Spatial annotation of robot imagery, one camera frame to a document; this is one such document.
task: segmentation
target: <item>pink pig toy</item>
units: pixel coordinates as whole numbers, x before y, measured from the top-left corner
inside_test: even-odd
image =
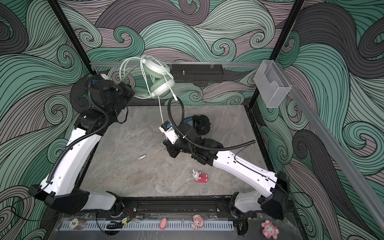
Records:
[[[160,229],[164,230],[167,227],[167,219],[163,218],[160,222]]]
[[[274,226],[269,220],[266,220],[265,222],[262,223],[263,229],[263,234],[266,238],[271,238],[277,239],[277,235],[279,234],[279,230],[277,229],[276,226]]]

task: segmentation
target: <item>black cable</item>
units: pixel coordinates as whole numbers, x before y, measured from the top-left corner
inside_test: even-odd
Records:
[[[250,220],[250,219],[252,219],[252,218],[249,217],[249,218],[243,219],[243,220],[241,220],[241,221],[239,221],[239,222],[235,222],[233,225],[234,225],[234,226],[239,225],[240,223],[245,222],[245,221],[248,221],[248,220]]]
[[[128,106],[126,106],[126,109],[127,109],[127,113],[125,114],[125,119],[124,119],[124,121],[119,122],[119,121],[117,120],[117,118],[116,118],[116,121],[117,121],[118,123],[120,123],[120,124],[123,124],[123,123],[125,123],[125,122],[127,121],[127,117],[128,117]]]
[[[98,227],[98,228],[100,229],[100,231],[102,231],[105,235],[109,236],[109,234],[106,233],[106,232],[104,232],[104,231],[101,229],[101,227],[99,226],[99,224],[98,224],[98,222],[97,222],[97,213],[98,213],[98,211],[96,211],[96,225],[97,225],[97,227]]]
[[[109,114],[108,114],[103,108],[99,107],[99,106],[93,101],[92,96],[91,96],[91,92],[89,91],[89,88],[91,87],[91,84],[92,84],[92,74],[89,74],[89,75],[88,75],[88,88],[87,88],[88,99],[89,99],[89,101],[91,102],[91,106],[92,106],[92,107],[94,107],[96,110],[98,110],[99,112],[101,112],[101,113],[104,114],[104,116],[105,116],[104,123],[103,123],[103,125],[102,125],[100,128],[98,128],[98,129],[96,129],[96,130],[94,130],[94,131],[92,131],[92,132],[90,132],[90,133],[88,133],[88,134],[85,134],[84,136],[81,136],[81,137],[79,137],[78,139],[74,140],[71,144],[69,144],[69,145],[64,149],[64,151],[60,154],[59,158],[56,160],[55,164],[53,165],[53,168],[52,168],[51,172],[48,174],[48,178],[47,178],[46,183],[50,183],[50,182],[52,181],[53,176],[54,176],[54,174],[55,174],[55,172],[56,172],[56,169],[57,169],[57,167],[59,166],[60,162],[62,161],[63,157],[65,156],[65,154],[67,154],[67,152],[68,152],[70,149],[72,149],[72,147],[73,147],[75,144],[77,144],[78,142],[80,142],[80,141],[82,141],[82,140],[84,140],[84,139],[86,139],[86,138],[88,138],[88,137],[90,137],[90,136],[92,136],[92,135],[94,135],[94,134],[96,134],[96,133],[102,131],[102,130],[105,129],[106,127],[108,127],[108,123],[109,123]]]
[[[240,164],[241,166],[243,166],[243,167],[245,167],[245,168],[248,168],[248,169],[251,170],[252,172],[255,172],[255,173],[257,173],[257,174],[260,174],[262,177],[267,177],[267,176],[264,176],[263,174],[261,174],[261,173],[259,173],[259,172],[256,172],[255,170],[253,170],[253,169],[247,167],[246,165],[242,164],[241,162],[238,162],[237,160],[236,160],[236,163]]]
[[[277,186],[279,186],[279,188],[280,188],[281,190],[283,190],[283,191],[288,195],[288,197],[291,197],[291,196],[289,195],[289,193],[287,193],[287,192],[284,190],[284,188],[283,188],[282,186],[280,186],[280,184],[278,184],[277,182],[273,181],[272,179],[269,179],[269,180],[271,180],[271,181],[274,182]],[[302,194],[305,194],[305,195],[307,195],[307,197],[310,199],[310,201],[311,201],[311,205],[310,205],[310,206],[304,206],[304,205],[302,205],[301,203],[297,202],[297,204],[299,204],[299,205],[302,206],[303,208],[310,208],[310,207],[312,207],[312,206],[314,205],[313,198],[312,198],[310,195],[308,195],[307,193],[305,193],[305,192],[291,192],[291,194],[295,194],[295,193],[302,193]]]
[[[237,148],[240,148],[240,147],[245,147],[245,146],[248,146],[248,145],[251,145],[251,144],[254,144],[256,141],[255,140],[252,140],[252,141],[249,141],[249,142],[245,142],[245,143],[242,143],[242,144],[239,144],[239,145],[236,145],[236,146],[232,146],[232,147],[206,147],[206,146],[203,146],[203,145],[200,145],[200,144],[197,144],[195,143],[194,141],[192,141],[186,134],[184,134],[183,132],[181,132],[178,127],[176,126],[175,124],[175,121],[173,120],[172,118],[172,113],[170,111],[170,104],[172,102],[172,99],[173,98],[170,98],[168,100],[168,116],[169,116],[169,120],[173,126],[173,128],[176,130],[176,134],[178,133],[179,135],[184,135],[183,138],[185,140],[187,140],[188,142],[190,142],[192,145],[196,146],[196,147],[199,147],[201,149],[205,149],[205,150],[210,150],[210,151],[228,151],[228,150],[233,150],[233,149],[237,149]],[[183,102],[181,101],[180,98],[177,97],[177,100],[179,101],[180,105],[181,105],[181,109],[182,109],[182,116],[184,117],[184,105],[183,105]]]
[[[249,145],[248,145],[248,146],[245,146],[245,147],[242,148],[240,151],[238,151],[238,152],[235,154],[235,156],[234,156],[233,158],[236,160],[236,156],[237,156],[241,151],[243,151],[244,149],[246,149],[247,147],[249,147]]]
[[[109,229],[109,230],[114,230],[114,229],[121,229],[121,228],[123,228],[124,227],[124,223],[122,223],[122,222],[117,222],[117,221],[112,221],[112,222],[110,222],[110,224],[108,224],[107,226],[106,226],[106,228],[107,229]]]
[[[174,99],[173,97],[172,98],[170,98],[169,100],[168,100],[168,106],[170,106],[170,103],[172,102],[172,99]],[[180,98],[179,97],[177,97],[177,99],[179,100],[179,104],[180,104],[180,106],[181,106],[181,122],[180,122],[180,124],[183,124],[184,123],[184,121],[186,120],[186,118],[184,118],[184,104],[183,104],[183,102],[180,100]]]
[[[48,219],[51,219],[51,218],[60,216],[61,214],[57,214],[57,215],[52,216],[52,217],[47,217],[47,218],[44,218],[44,219],[38,219],[38,220],[35,220],[35,219],[26,219],[26,218],[24,218],[24,217],[18,215],[18,214],[16,213],[16,210],[17,210],[17,209],[14,207],[14,205],[15,205],[16,203],[21,202],[21,201],[24,201],[25,199],[28,199],[28,198],[31,198],[31,197],[35,196],[35,195],[38,194],[39,192],[41,192],[41,191],[43,191],[44,189],[46,189],[46,187],[48,187],[48,185],[50,185],[50,184],[51,184],[51,182],[48,183],[45,187],[43,187],[43,188],[40,189],[39,191],[37,191],[35,194],[32,194],[32,195],[30,195],[30,196],[28,196],[28,197],[25,197],[25,198],[23,198],[23,199],[21,199],[21,200],[19,200],[19,201],[14,202],[14,203],[11,205],[11,212],[12,212],[15,216],[17,216],[17,217],[19,217],[19,218],[21,218],[21,219],[23,219],[23,220],[30,221],[30,222],[40,222],[40,221],[44,221],[44,220],[48,220]]]

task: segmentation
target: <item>wave pattern wallpaper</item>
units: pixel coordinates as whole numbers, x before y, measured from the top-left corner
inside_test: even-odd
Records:
[[[120,61],[151,55],[161,61],[268,59],[293,0],[59,0],[91,61]],[[118,82],[118,68],[100,68]],[[248,104],[255,69],[225,69],[224,82],[172,89],[187,105]],[[145,87],[141,71],[129,77]],[[171,95],[161,96],[162,104]],[[131,105],[158,100],[132,99]]]
[[[46,0],[0,0],[0,239],[43,239],[54,220],[11,212],[61,154],[78,113],[72,85],[86,70]],[[24,218],[55,212],[28,198]]]
[[[306,5],[279,54],[294,85],[384,200],[384,1]],[[290,95],[257,123],[311,240],[384,239]]]

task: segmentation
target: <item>black rail base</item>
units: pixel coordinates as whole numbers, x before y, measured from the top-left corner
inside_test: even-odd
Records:
[[[76,215],[95,212],[97,218],[105,218],[106,221],[121,221],[125,217],[137,220],[159,220],[159,218],[163,217],[166,217],[168,220],[172,220],[172,218],[174,220],[185,218],[186,221],[190,221],[193,215],[200,214],[204,219],[226,219],[233,221],[233,225],[237,228],[237,233],[240,236],[247,233],[248,219],[257,218],[258,213],[264,214],[264,212],[249,211],[236,216],[239,213],[234,213],[231,207],[231,200],[235,196],[236,194],[182,197],[122,197],[121,201],[124,207],[122,214],[118,217],[111,217],[111,212],[107,210],[84,210]],[[285,212],[287,215],[293,214],[293,224],[299,229],[302,238],[306,240],[307,236],[303,224],[291,200],[288,201]]]

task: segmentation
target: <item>robotic arm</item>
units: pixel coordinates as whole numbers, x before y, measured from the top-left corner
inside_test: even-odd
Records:
[[[95,75],[92,81],[89,92],[95,102],[109,114],[109,119],[112,119],[107,125],[109,126],[117,121],[118,114],[133,97],[134,91],[124,83],[116,85],[105,75]],[[104,119],[103,113],[95,109],[81,113],[67,145],[99,128]],[[255,188],[256,191],[251,193],[233,195],[232,207],[236,211],[264,210],[272,217],[283,218],[289,191],[289,180],[284,172],[276,174],[264,170],[238,156],[235,158],[231,151],[209,150],[223,149],[223,145],[213,139],[201,138],[187,123],[176,126],[166,121],[159,129],[167,136],[163,143],[171,157],[175,158],[180,152],[191,154],[191,157],[201,164],[209,164],[230,172]],[[105,131],[106,128],[73,145],[41,184],[30,187],[29,194],[44,201],[51,208],[67,214],[86,209],[110,210],[114,215],[120,214],[123,206],[118,196],[111,192],[89,193],[75,187],[83,164]]]

